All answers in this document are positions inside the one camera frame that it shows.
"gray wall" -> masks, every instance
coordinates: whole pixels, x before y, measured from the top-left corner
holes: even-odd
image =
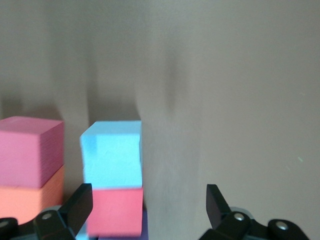
[[[65,121],[65,193],[79,136],[143,121],[151,240],[209,228],[206,184],[262,224],[320,235],[320,1],[0,1],[0,117]]]

